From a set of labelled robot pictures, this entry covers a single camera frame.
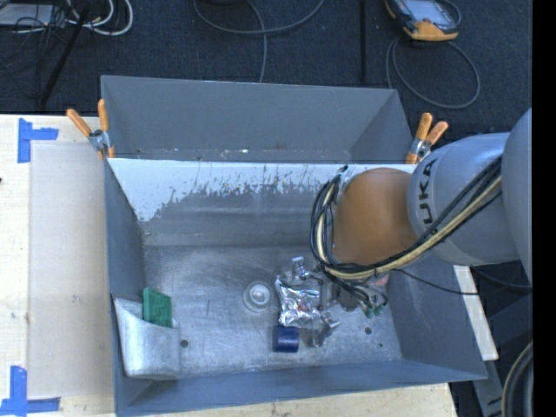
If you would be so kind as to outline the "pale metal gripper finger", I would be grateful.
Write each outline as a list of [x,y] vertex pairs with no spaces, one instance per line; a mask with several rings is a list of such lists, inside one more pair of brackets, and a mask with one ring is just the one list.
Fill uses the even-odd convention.
[[309,344],[312,347],[321,347],[340,324],[329,310],[319,309],[309,331]]
[[298,256],[293,258],[291,263],[293,282],[323,282],[321,267],[313,260]]

